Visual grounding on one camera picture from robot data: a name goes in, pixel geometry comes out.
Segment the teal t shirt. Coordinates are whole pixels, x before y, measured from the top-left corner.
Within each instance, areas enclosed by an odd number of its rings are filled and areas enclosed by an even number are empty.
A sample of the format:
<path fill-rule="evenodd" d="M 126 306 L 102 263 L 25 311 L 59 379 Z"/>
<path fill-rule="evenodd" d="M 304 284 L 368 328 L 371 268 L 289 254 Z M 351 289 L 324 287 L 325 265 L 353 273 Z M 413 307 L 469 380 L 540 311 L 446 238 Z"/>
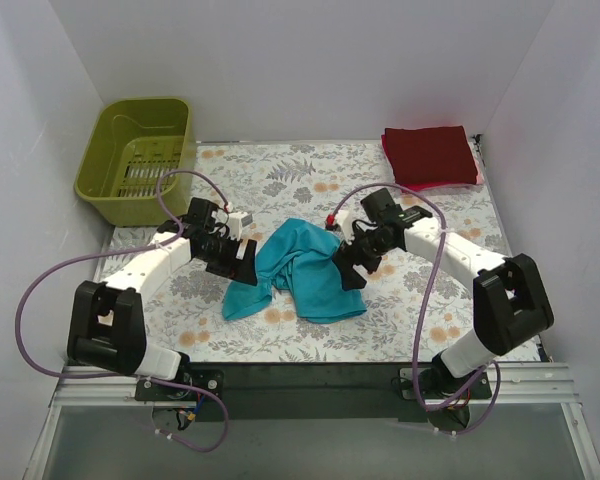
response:
<path fill-rule="evenodd" d="M 290 218 L 269 237 L 256 254 L 257 284 L 229 285 L 222 315 L 239 320 L 268 307 L 273 291 L 287 291 L 296 315 L 311 323 L 331 324 L 367 311 L 361 292 L 342 289 L 332 257 L 339 238 L 305 220 Z"/>

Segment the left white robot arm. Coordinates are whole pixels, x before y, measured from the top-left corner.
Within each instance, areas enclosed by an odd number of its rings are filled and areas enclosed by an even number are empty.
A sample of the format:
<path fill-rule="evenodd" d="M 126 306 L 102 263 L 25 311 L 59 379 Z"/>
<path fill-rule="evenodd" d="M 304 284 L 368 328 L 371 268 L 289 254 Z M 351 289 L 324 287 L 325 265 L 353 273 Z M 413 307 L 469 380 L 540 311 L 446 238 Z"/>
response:
<path fill-rule="evenodd" d="M 122 269 L 100 283 L 78 286 L 68 357 L 116 374 L 156 378 L 168 398 L 185 398 L 193 386 L 191 373 L 182 368 L 186 358 L 148 340 L 143 302 L 193 259 L 204 262 L 207 273 L 256 285 L 257 242 L 242 238 L 252 222 L 249 213 L 192 198 L 187 212 L 162 223 L 147 249 Z"/>

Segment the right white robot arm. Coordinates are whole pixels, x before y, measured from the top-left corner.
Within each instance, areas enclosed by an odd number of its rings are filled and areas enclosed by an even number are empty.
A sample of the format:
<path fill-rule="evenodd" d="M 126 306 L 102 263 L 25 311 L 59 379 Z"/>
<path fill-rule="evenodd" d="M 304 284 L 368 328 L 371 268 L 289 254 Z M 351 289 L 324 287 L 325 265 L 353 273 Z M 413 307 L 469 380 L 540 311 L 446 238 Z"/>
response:
<path fill-rule="evenodd" d="M 341 205 L 327 216 L 325 226 L 340 231 L 343 240 L 332 257 L 344 290 L 361 290 L 363 267 L 373 273 L 384 255 L 395 249 L 428 260 L 461 283 L 472 296 L 473 324 L 452 346 L 421 369 L 411 361 L 409 391 L 440 394 L 453 401 L 465 394 L 496 358 L 548 330 L 554 314 L 536 262 L 526 254 L 505 256 L 487 250 L 452 232 L 441 210 L 424 201 L 403 209 L 390 183 L 369 185 L 360 204 L 366 214 L 357 220 Z"/>

